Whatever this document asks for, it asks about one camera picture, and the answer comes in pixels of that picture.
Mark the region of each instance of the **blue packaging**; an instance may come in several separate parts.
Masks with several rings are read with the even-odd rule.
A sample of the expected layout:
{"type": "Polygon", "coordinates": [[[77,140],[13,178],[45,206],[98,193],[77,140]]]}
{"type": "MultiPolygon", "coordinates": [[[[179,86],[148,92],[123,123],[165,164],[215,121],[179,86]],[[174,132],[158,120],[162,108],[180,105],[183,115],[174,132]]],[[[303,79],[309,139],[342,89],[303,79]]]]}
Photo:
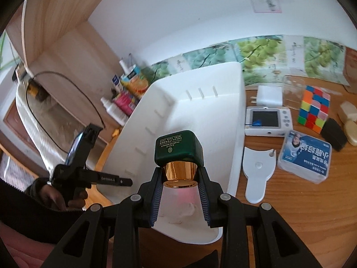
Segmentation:
{"type": "Polygon", "coordinates": [[[278,167],[314,183],[328,177],[331,144],[291,130],[286,134],[278,158],[278,167]]]}

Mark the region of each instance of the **white plastic organizer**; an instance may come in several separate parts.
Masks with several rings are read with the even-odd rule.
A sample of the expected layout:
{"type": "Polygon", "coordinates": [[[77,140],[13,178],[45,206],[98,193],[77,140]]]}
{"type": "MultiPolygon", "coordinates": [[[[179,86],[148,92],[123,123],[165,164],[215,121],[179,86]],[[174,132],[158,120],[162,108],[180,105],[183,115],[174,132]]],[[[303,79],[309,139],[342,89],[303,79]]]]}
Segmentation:
{"type": "MultiPolygon", "coordinates": [[[[235,196],[244,147],[245,110],[246,94],[238,62],[194,69],[156,81],[135,108],[103,168],[103,172],[132,178],[133,186],[98,185],[98,190],[115,204],[137,193],[157,167],[155,140],[191,130],[202,144],[210,179],[235,196]]],[[[210,229],[204,221],[194,190],[164,188],[160,210],[154,229],[180,242],[208,244],[222,236],[221,228],[210,229]],[[174,198],[171,202],[167,200],[170,197],[174,198]],[[185,204],[197,212],[189,212],[188,216],[184,212],[186,216],[175,223],[160,216],[165,205],[182,203],[181,199],[186,199],[185,204]]]]}

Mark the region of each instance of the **green perfume bottle cap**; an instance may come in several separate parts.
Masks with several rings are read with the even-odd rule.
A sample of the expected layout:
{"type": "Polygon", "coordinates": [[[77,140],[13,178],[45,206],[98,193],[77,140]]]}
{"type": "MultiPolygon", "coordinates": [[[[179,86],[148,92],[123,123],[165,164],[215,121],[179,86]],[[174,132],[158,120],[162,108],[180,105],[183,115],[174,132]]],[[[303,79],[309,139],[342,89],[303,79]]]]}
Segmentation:
{"type": "Polygon", "coordinates": [[[155,163],[164,167],[167,163],[185,161],[204,166],[202,145],[189,130],[159,137],[155,144],[155,163]]]}

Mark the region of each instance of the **camera screen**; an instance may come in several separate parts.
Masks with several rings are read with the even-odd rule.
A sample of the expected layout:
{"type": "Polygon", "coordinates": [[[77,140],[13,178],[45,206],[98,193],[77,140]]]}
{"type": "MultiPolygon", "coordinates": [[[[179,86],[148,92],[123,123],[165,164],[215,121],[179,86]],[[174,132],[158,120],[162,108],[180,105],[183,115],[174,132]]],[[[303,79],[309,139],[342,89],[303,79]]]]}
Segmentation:
{"type": "Polygon", "coordinates": [[[83,132],[79,133],[78,136],[74,139],[73,144],[71,149],[68,152],[67,158],[66,158],[66,165],[70,165],[73,161],[74,155],[76,153],[76,149],[78,147],[79,142],[81,141],[83,132]]]}
{"type": "Polygon", "coordinates": [[[279,127],[277,111],[253,111],[252,126],[279,127]]]}

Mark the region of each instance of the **beige soap bar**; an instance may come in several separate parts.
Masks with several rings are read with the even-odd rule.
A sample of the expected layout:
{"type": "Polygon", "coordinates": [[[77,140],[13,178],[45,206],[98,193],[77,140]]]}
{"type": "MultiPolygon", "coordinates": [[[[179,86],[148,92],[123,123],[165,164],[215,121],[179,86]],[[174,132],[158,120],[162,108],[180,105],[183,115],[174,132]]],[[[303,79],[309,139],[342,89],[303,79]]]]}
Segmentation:
{"type": "Polygon", "coordinates": [[[345,126],[343,127],[347,140],[353,146],[357,146],[357,125],[352,120],[347,120],[345,126]]]}
{"type": "Polygon", "coordinates": [[[357,108],[348,101],[340,105],[337,113],[344,124],[346,124],[347,120],[357,121],[357,108]]]}

